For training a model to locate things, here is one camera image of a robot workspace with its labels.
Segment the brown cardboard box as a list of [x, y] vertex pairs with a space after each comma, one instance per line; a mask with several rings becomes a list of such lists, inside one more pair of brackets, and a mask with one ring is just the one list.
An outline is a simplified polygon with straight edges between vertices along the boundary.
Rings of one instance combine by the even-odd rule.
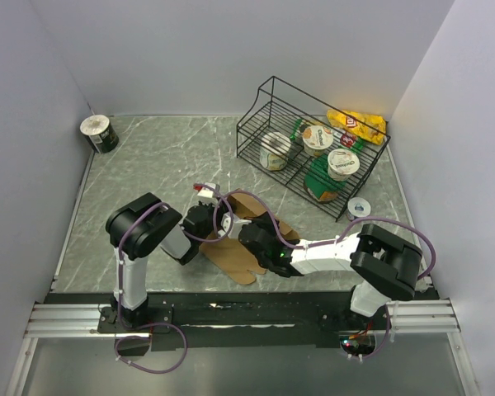
[[[240, 219], [254, 218], [266, 212], [261, 203], [245, 194], [232, 194], [228, 202]], [[266, 274], [266, 269], [259, 266], [257, 259], [237, 239], [203, 243], [200, 252], [238, 285], [251, 285], [256, 281], [256, 275]]]

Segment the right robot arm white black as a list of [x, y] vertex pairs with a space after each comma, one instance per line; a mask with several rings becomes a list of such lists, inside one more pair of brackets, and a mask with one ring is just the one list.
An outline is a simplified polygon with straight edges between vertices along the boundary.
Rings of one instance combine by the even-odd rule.
[[237, 240], [259, 266], [282, 277], [317, 272], [355, 272], [362, 282], [353, 287], [344, 308], [346, 323], [356, 329], [369, 323], [389, 301], [410, 301], [422, 260], [422, 250], [381, 228], [365, 224], [361, 231], [333, 240], [285, 240], [269, 214], [249, 220]]

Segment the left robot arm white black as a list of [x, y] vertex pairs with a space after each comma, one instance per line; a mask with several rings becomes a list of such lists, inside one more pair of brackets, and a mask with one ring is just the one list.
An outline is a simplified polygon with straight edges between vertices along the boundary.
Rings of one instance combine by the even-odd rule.
[[232, 213], [231, 204], [212, 197], [208, 202], [200, 199], [182, 215], [149, 192], [111, 214], [106, 221], [116, 264], [111, 307], [123, 328], [136, 332], [149, 320], [149, 255], [161, 248], [179, 264], [187, 264], [218, 232], [224, 215]]

